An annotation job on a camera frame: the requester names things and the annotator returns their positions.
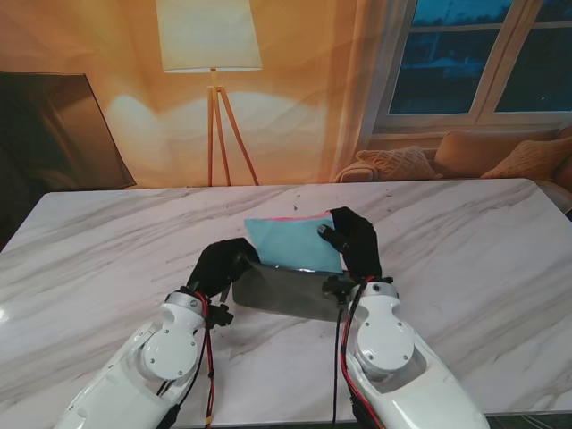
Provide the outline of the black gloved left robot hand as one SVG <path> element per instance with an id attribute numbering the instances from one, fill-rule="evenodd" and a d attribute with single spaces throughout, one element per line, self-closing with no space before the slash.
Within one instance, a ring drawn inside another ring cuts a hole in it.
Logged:
<path id="1" fill-rule="evenodd" d="M 186 287 L 205 297 L 215 297 L 236 282 L 251 262 L 259 263 L 260 259 L 246 239 L 217 241 L 202 251 Z"/>

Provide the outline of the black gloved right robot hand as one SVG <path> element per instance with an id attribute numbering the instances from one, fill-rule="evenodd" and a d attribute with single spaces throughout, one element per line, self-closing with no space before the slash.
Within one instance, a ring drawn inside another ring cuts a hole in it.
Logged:
<path id="1" fill-rule="evenodd" d="M 322 224 L 318 235 L 341 254 L 353 279 L 380 281 L 383 269 L 374 226 L 346 206 L 331 209 L 329 213 L 333 227 Z"/>

